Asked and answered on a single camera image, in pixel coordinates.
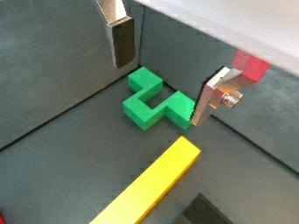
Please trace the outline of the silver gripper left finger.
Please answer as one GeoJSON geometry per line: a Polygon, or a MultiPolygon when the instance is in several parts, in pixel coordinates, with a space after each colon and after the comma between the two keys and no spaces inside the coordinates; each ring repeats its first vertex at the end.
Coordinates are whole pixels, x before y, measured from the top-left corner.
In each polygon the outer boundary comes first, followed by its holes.
{"type": "Polygon", "coordinates": [[[114,64],[116,68],[122,68],[136,56],[135,20],[127,15],[123,0],[94,1],[107,25],[114,64]]]}

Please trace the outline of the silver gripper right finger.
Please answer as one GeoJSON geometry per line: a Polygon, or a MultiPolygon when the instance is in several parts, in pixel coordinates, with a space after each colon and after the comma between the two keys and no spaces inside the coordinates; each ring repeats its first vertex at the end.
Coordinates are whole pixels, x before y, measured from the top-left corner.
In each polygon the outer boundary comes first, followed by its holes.
{"type": "Polygon", "coordinates": [[[202,84],[198,101],[191,114],[191,123],[195,126],[203,124],[221,104],[230,108],[237,106],[243,94],[233,83],[233,79],[239,77],[241,71],[237,68],[229,69],[223,66],[202,84]]]}

